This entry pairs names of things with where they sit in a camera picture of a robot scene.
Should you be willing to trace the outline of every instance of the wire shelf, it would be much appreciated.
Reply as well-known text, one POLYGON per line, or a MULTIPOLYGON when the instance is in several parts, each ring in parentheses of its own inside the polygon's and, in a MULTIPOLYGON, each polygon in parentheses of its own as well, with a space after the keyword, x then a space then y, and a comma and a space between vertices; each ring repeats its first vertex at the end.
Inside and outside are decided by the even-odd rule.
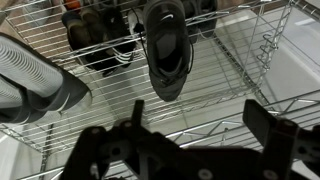
MULTIPOLYGON (((299 124, 305 129, 312 129, 320 124, 320 90, 300 96, 277 101, 264 106, 269 113, 276 117, 287 118, 299 124)), ((226 117, 211 119, 209 122, 198 124, 190 128, 168 133, 167 138, 176 142, 182 148, 188 146, 243 146, 246 148, 262 150, 261 144, 248 130, 242 121, 242 112, 234 113, 226 117)), ((63 167, 57 167, 23 179, 37 178, 42 175, 56 175, 61 173, 63 167)), ((110 167, 106 178, 122 176, 133 177, 123 163, 117 162, 110 167)))
MULTIPOLYGON (((128 68, 119 67, 108 77, 102 76, 102 71, 105 69, 95 71, 88 66, 108 61, 109 58, 89 64, 81 61, 87 54, 134 42, 137 39, 127 36, 71 51, 66 28, 60 20, 65 11, 65 4, 60 1, 57 3, 57 0, 54 2, 48 9, 26 14, 23 13, 23 9, 35 2, 17 4, 5 10, 8 15, 6 21, 26 44, 84 81, 93 94, 92 107, 82 113, 59 112, 52 117, 44 118, 39 124, 16 126, 1 124, 2 132, 47 156, 70 151, 80 132, 86 127, 104 126, 109 129, 116 120, 129 117, 136 99, 143 99, 146 102, 145 125, 151 130, 163 123, 183 118, 186 113, 214 107, 249 94, 257 95, 261 103, 266 104, 268 101, 261 94, 260 86, 291 12, 291 6, 280 0, 264 2, 252 0, 187 19, 187 26, 213 19, 218 19, 218 23, 217 27, 211 30, 214 34, 212 38, 204 39, 199 35, 198 42, 194 44, 193 69, 188 75, 183 91, 176 101, 166 103, 158 98, 150 84, 148 63, 143 55, 143 49, 134 50, 134 60, 128 68), (277 9, 267 10, 273 6, 277 9), (48 10, 52 13, 46 17, 32 20, 25 18, 48 10), (44 25, 34 26, 36 21, 44 19, 47 20, 44 25)), ((126 1, 118 5, 125 20, 127 18, 125 14, 132 3, 136 4, 136 1, 126 1)), ((193 144, 203 145, 203 142, 207 142, 207 138, 215 134, 214 137, 224 137, 228 141, 211 141, 212 145, 217 143, 228 145, 231 136, 226 136, 226 133, 248 132, 241 121, 230 122, 212 121, 210 125, 219 127, 220 130, 215 129, 209 134, 203 134, 205 131, 197 128, 201 126, 199 125, 195 126, 195 129, 169 134, 168 137, 184 147, 192 144, 184 142, 186 139, 182 137, 185 135, 192 136, 196 142, 193 144), (221 130, 225 124, 232 125, 232 128, 221 130)), ((251 142, 250 139, 240 137, 242 135, 234 137, 233 142, 237 145, 251 142)))

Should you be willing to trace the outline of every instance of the chrome wire shelving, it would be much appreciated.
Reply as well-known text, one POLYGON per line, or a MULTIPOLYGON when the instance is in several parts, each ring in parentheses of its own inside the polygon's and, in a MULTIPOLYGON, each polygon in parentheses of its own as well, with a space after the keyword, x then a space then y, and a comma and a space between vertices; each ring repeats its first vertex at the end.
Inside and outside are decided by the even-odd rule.
MULTIPOLYGON (((104 1, 94 1, 95 3, 86 7, 95 7, 99 2, 104 1)), ((103 70, 95 71, 88 68, 98 62, 84 64, 81 60, 87 54, 138 39, 127 36, 71 51, 66 29, 60 20, 65 12, 63 1, 54 0, 52 7, 23 13, 24 8, 37 2, 8 7, 4 10, 7 14, 6 21, 26 44, 80 78, 89 86, 93 94, 92 107, 85 112, 77 114, 60 112, 57 116, 53 116, 61 116, 60 119, 43 119, 38 124, 17 126, 2 124, 0 126, 3 133, 43 154, 45 159, 59 153, 70 152, 80 132, 86 127, 104 126, 109 129, 116 120, 129 117, 136 99, 145 100, 145 125, 154 131, 157 130, 157 126, 163 124, 170 126, 170 123, 177 119, 185 118, 187 113, 215 107, 248 95, 258 99, 275 115, 287 115, 294 110, 288 108, 280 111, 281 109, 278 108, 282 108, 282 103, 309 95, 269 104, 260 91, 263 77, 270 68, 273 53, 278 49, 279 39, 291 12, 292 4, 287 1, 239 1, 240 4, 186 19, 187 26, 213 19, 218 19, 218 23, 212 30, 212 38, 204 39, 199 34, 199 40, 194 44, 193 69, 178 99, 170 103, 159 99, 152 89, 143 49, 134 50, 135 58, 128 68, 119 67, 108 77, 102 76, 103 70), (25 18, 49 10, 51 14, 46 17, 31 20, 25 18), (36 21, 43 19, 47 20, 44 25, 34 26, 36 21)), ((118 3, 125 20, 126 13, 130 10, 128 7, 132 4, 137 3, 135 0, 118 3)), ((309 100, 315 104, 319 103, 318 100, 309 100)), ((235 144, 261 149, 244 127, 241 113, 214 119, 206 124, 196 124, 184 130, 177 131, 169 128, 168 132, 164 133, 168 134, 168 138, 181 144, 181 147, 235 144)), ((127 170, 122 169, 122 165, 119 164, 114 166, 114 169, 113 173, 119 174, 120 171, 127 173, 127 170)), ((41 169, 44 172, 30 176, 29 179, 46 174, 59 174, 61 170, 62 167, 52 171, 45 171, 44 168, 41 169)))
MULTIPOLYGON (((280 100, 269 105, 265 109, 275 117, 290 119, 300 127, 312 129, 318 125, 320 118, 320 90, 306 93, 289 99, 280 100)), ((242 112, 234 113, 226 117, 211 119, 209 122, 199 124, 190 128, 181 129, 168 133, 167 138, 176 142, 182 148, 188 146, 242 146, 246 148, 262 150, 261 144, 252 135, 242 121, 242 112)), ((33 179, 43 175, 61 174, 63 167, 56 167, 38 174, 22 179, 33 179)), ((106 178, 122 176, 133 177, 132 173, 125 168, 123 163, 117 162, 110 167, 106 178)))

